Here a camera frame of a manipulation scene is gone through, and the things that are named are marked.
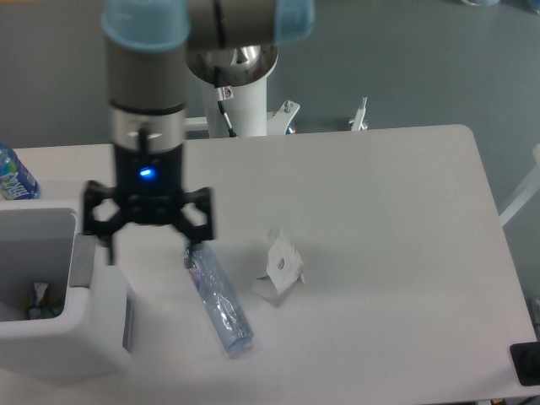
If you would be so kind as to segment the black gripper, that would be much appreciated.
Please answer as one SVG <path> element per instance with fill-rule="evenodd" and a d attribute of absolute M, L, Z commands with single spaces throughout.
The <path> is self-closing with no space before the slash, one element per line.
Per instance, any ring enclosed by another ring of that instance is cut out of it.
<path fill-rule="evenodd" d="M 168 225 L 197 249 L 215 239 L 213 189 L 184 192 L 181 186 L 182 146 L 156 154 L 114 147 L 116 186 L 87 181 L 82 195 L 83 233 L 93 235 L 116 264 L 114 235 L 126 224 Z M 95 210 L 111 200 L 118 209 L 108 219 Z"/>

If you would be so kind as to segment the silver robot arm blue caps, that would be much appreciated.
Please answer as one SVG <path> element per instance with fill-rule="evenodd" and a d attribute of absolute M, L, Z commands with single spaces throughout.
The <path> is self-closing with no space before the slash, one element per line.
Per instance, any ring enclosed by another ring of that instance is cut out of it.
<path fill-rule="evenodd" d="M 170 225 L 192 245 L 214 238 L 213 192 L 182 186 L 187 57 L 301 41 L 312 1 L 108 1 L 105 34 L 114 186 L 89 181 L 83 232 L 112 250 L 127 224 Z"/>

